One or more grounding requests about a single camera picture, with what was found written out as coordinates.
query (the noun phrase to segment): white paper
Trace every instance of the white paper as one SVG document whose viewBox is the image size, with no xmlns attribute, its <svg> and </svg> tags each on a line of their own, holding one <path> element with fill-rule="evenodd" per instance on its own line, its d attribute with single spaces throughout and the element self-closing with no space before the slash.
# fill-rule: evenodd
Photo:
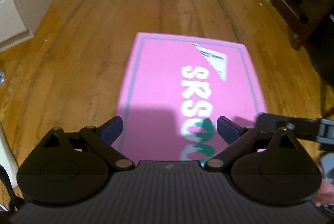
<svg viewBox="0 0 334 224">
<path fill-rule="evenodd" d="M 198 44 L 193 44 L 197 50 L 205 57 L 210 65 L 216 70 L 223 81 L 227 78 L 227 62 L 228 56 L 224 53 L 219 53 L 211 49 L 202 48 Z"/>
</svg>

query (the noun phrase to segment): pink box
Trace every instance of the pink box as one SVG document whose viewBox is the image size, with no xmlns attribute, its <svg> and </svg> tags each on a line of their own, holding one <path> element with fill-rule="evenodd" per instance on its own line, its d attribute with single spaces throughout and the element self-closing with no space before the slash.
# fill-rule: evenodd
<svg viewBox="0 0 334 224">
<path fill-rule="evenodd" d="M 224 70 L 218 73 L 205 49 L 222 54 L 210 58 Z M 260 112 L 266 107 L 244 45 L 138 33 L 118 103 L 123 133 L 113 147 L 135 163 L 204 162 L 227 147 L 215 130 L 218 117 L 243 127 Z"/>
</svg>

